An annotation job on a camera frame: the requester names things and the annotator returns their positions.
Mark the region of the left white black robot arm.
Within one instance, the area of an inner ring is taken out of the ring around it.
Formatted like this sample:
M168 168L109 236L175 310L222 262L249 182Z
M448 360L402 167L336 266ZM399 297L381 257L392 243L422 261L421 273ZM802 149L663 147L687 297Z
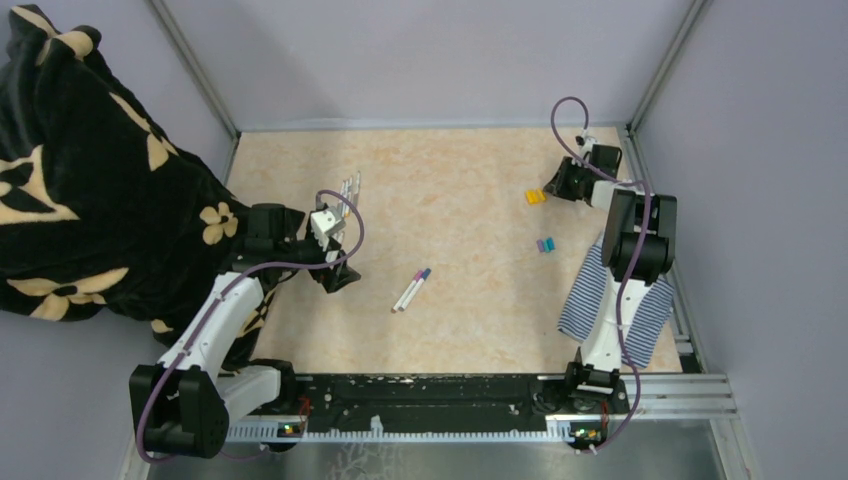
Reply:
M292 411L300 388L290 363L253 361L221 376L247 315L285 272L311 270L331 292L359 279L347 261L359 249L342 246L346 215L363 220L345 197L338 206L315 202L310 214L282 204L257 204L247 229L222 262L206 300L179 339L129 381L135 448L155 464L172 456L217 456L231 425L256 411Z

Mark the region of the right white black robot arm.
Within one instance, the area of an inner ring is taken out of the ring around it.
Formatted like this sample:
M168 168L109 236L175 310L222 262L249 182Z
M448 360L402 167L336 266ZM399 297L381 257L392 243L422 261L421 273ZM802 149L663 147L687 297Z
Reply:
M629 410L621 369L648 365L673 299L664 276L675 259L678 200L618 179L622 158L618 147L585 144L544 188L607 214L557 322L579 343L563 398L580 413Z

